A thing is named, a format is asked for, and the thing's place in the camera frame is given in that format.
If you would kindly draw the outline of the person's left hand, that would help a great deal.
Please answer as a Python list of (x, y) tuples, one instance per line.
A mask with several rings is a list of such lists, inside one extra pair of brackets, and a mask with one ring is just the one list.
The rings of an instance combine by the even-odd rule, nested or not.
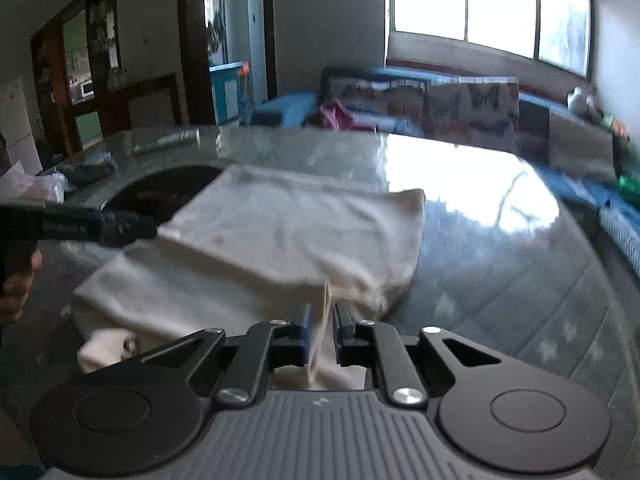
[(22, 316), (26, 301), (32, 290), (35, 275), (42, 265), (42, 253), (36, 249), (30, 257), (26, 271), (13, 274), (2, 284), (0, 318), (2, 324), (14, 324)]

